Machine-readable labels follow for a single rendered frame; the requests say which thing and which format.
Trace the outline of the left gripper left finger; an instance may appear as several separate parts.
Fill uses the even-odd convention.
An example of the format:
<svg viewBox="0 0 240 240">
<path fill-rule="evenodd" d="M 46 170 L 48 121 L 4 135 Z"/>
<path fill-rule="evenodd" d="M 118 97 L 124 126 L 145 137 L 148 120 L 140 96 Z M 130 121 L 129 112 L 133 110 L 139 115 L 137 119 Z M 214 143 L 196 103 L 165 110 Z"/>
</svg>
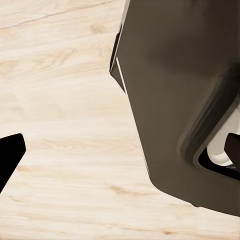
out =
<svg viewBox="0 0 240 240">
<path fill-rule="evenodd" d="M 26 152 L 21 133 L 0 138 L 0 193 Z"/>
</svg>

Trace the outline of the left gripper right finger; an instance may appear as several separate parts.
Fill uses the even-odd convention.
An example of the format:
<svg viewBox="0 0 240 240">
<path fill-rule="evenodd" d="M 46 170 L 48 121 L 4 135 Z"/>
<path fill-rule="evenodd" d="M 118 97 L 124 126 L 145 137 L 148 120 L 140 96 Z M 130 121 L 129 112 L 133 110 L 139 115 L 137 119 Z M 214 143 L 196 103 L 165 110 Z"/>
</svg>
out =
<svg viewBox="0 0 240 240">
<path fill-rule="evenodd" d="M 228 133 L 224 151 L 240 173 L 240 135 L 235 133 Z"/>
</svg>

